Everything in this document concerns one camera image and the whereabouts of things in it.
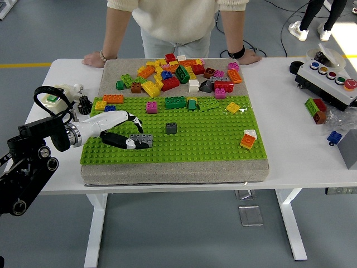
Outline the person's left hand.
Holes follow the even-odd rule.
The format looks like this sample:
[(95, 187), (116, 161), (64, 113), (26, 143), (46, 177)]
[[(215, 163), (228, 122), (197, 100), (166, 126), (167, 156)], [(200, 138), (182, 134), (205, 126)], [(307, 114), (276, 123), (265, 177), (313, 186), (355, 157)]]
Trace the person's left hand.
[(258, 56), (253, 50), (245, 50), (244, 55), (238, 59), (240, 65), (250, 65), (261, 61), (262, 57)]

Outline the person's right hand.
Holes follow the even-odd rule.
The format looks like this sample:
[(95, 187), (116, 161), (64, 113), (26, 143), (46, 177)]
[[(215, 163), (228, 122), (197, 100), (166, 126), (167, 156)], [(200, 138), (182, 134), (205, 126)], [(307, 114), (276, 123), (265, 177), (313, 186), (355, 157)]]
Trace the person's right hand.
[(82, 63), (94, 68), (103, 68), (105, 65), (105, 62), (102, 60), (99, 51), (85, 55), (82, 59)]

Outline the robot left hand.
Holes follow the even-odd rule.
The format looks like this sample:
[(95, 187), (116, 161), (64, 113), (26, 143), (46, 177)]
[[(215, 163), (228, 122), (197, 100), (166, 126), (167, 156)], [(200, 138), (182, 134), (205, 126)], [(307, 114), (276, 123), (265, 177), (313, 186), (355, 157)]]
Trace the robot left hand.
[(103, 112), (82, 122), (72, 122), (67, 125), (67, 135), (72, 147), (80, 147), (90, 137), (100, 137), (102, 142), (121, 149), (147, 149), (149, 144), (135, 141), (131, 138), (108, 132), (109, 129), (131, 121), (143, 133), (142, 121), (127, 111)]

